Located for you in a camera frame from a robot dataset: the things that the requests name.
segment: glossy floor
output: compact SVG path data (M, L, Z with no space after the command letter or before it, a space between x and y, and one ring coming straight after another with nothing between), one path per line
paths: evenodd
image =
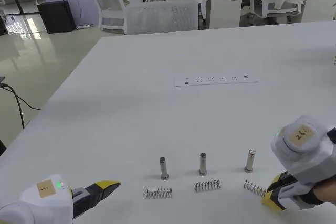
M47 34L40 15L15 16L0 36L0 76L30 105L42 107L102 36L98 28ZM22 104L26 124L37 114ZM0 89L0 140L8 146L21 132L13 95Z

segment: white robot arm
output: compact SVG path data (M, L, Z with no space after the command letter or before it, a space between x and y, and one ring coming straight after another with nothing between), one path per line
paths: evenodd
M325 127L310 116L302 116L279 131L272 151L286 172L268 188L265 205L280 210L308 209L323 202L312 189L317 182L336 175L336 128Z
M54 174L25 190L18 200L0 198L0 224L72 224L119 185L117 181L100 181L71 190Z

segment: compression spring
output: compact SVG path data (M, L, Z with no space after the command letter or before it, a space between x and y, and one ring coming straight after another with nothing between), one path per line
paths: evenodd
M206 182L194 183L195 192L218 190L221 187L222 186L221 186L221 182L219 181L219 179L210 180L210 181L206 181Z
M171 188L146 188L145 196L147 199L171 198L173 190Z
M248 180L245 181L244 188L250 190L256 195L259 195L260 197L264 197L266 194L266 190L264 188L262 188L261 186L257 186Z

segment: metal pin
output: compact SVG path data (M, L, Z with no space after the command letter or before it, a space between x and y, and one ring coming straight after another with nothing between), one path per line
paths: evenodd
M166 159L164 157L160 157L160 167L161 167L161 179L167 180L169 175L167 173Z
M205 156L206 154L204 152L202 152L200 155L199 155L200 159L199 159L199 170L198 170L198 173L201 175L201 176L205 176L206 175L206 162L205 162Z
M247 163L246 166L244 168L244 171L247 173L251 173L253 172L253 160L254 160L254 156L256 154L256 150L251 149L248 151L248 156L247 156Z

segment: electrical outlet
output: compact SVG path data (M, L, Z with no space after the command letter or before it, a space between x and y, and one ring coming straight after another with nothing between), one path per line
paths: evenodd
M218 77L182 77L175 78L174 85L180 86L194 86L194 85L212 85L212 84L230 84L230 83L253 83L258 82L252 76L245 75L221 75Z

